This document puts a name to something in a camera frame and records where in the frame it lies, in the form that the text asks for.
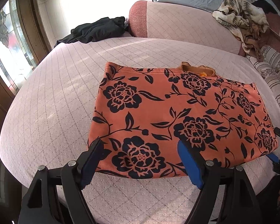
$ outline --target stained glass window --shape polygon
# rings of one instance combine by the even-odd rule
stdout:
[[[37,67],[24,38],[15,0],[9,0],[0,10],[0,76],[17,94]]]

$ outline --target metal screw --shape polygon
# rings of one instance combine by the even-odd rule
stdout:
[[[68,165],[70,167],[75,166],[76,165],[76,161],[75,160],[71,160],[71,161],[68,162]]]
[[[207,160],[205,163],[207,166],[210,166],[210,167],[214,165],[214,162],[212,160]]]
[[[235,168],[236,168],[236,170],[238,170],[238,171],[243,171],[243,167],[240,166],[240,165],[236,166]]]
[[[44,170],[45,169],[45,165],[39,165],[38,167],[37,167],[37,170],[38,171],[42,171],[42,170]]]

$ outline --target orange floral fabric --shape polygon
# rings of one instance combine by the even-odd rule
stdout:
[[[187,175],[179,140],[222,167],[278,147],[255,84],[112,62],[99,87],[89,144],[96,138],[105,143],[96,171],[134,179]]]

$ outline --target white wall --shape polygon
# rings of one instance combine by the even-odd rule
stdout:
[[[127,17],[138,0],[38,0],[42,22],[51,46],[84,23],[103,17]]]

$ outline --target mattress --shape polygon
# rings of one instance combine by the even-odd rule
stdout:
[[[199,44],[149,38],[112,38],[95,43],[59,44],[34,70],[16,95],[0,135],[0,158],[29,187],[37,166],[64,166],[87,149],[87,137],[105,63],[137,68],[172,68],[188,61],[206,65],[218,75],[255,82],[269,116],[280,128],[280,108],[270,88],[244,57]],[[279,148],[275,151],[280,156]],[[243,167],[259,193],[274,176],[272,163],[260,157]],[[64,201],[64,194],[58,187]],[[212,214],[220,211],[221,187]],[[95,173],[84,190],[100,224],[184,223],[199,194],[185,177],[124,179]]]

